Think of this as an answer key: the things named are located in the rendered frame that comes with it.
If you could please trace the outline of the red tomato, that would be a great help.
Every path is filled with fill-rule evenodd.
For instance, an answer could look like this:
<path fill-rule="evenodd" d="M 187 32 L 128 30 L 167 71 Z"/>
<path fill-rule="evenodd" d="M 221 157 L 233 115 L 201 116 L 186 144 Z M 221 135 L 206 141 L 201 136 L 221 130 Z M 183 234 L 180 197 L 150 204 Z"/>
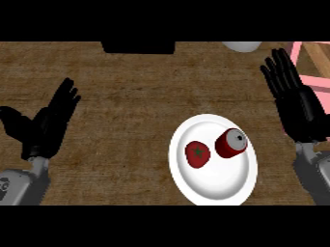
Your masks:
<path fill-rule="evenodd" d="M 186 145 L 186 161 L 192 168 L 199 169 L 205 166 L 211 158 L 211 152 L 208 146 L 192 141 Z"/>

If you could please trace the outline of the white bowl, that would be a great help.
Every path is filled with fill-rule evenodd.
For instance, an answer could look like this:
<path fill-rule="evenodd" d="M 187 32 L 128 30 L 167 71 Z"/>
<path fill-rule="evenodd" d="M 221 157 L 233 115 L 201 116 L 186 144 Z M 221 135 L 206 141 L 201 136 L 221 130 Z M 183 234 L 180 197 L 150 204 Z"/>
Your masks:
<path fill-rule="evenodd" d="M 260 41 L 224 41 L 223 45 L 236 52 L 254 52 L 261 46 Z"/>

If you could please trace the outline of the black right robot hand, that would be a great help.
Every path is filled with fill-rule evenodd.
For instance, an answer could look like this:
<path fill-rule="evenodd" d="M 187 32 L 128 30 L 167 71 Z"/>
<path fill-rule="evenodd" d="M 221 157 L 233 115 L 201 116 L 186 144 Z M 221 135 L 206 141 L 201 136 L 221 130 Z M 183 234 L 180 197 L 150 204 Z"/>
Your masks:
<path fill-rule="evenodd" d="M 330 137 L 330 114 L 302 83 L 297 67 L 283 48 L 271 51 L 261 65 L 268 89 L 274 97 L 283 130 L 297 143 L 325 142 Z"/>

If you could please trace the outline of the red can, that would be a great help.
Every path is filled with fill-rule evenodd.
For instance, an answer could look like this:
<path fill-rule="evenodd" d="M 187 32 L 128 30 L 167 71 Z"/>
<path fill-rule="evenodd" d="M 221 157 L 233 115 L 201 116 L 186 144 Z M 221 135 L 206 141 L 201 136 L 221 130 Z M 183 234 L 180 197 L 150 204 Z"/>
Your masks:
<path fill-rule="evenodd" d="M 215 150 L 223 158 L 232 158 L 242 154 L 248 148 L 248 140 L 237 128 L 230 128 L 218 137 Z"/>

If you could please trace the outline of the white plate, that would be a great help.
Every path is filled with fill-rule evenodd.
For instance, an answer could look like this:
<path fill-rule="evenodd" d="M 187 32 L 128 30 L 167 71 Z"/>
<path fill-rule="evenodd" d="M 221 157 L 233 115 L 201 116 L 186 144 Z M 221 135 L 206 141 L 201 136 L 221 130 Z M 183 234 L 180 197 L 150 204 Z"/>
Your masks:
<path fill-rule="evenodd" d="M 246 133 L 248 148 L 232 158 L 220 157 L 215 142 L 230 129 L 242 128 L 224 117 L 201 114 L 190 117 L 178 126 L 168 151 L 170 170 L 174 182 L 186 198 L 199 206 L 239 206 L 248 200 L 258 177 L 255 150 Z M 186 161 L 189 142 L 204 143 L 211 152 L 205 166 L 195 169 Z"/>

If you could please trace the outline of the black appliance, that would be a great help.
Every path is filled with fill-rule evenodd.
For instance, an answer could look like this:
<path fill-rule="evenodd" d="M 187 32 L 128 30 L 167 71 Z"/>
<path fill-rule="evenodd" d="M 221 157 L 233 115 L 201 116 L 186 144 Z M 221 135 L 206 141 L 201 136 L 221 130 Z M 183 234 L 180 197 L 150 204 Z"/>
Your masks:
<path fill-rule="evenodd" d="M 103 41 L 103 51 L 106 53 L 124 53 L 124 54 L 173 54 L 176 51 L 176 43 L 173 41 L 165 42 L 119 42 Z"/>

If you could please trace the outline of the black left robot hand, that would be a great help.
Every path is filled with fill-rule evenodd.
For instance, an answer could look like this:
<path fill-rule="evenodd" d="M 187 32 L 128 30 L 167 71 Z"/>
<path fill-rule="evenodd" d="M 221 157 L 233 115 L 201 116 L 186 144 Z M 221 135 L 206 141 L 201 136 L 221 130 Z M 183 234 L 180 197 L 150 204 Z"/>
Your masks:
<path fill-rule="evenodd" d="M 34 119 L 10 106 L 0 106 L 0 120 L 7 135 L 22 143 L 24 160 L 37 156 L 52 158 L 57 154 L 66 126 L 81 99 L 77 93 L 74 81 L 66 78 L 49 106 L 41 108 Z"/>

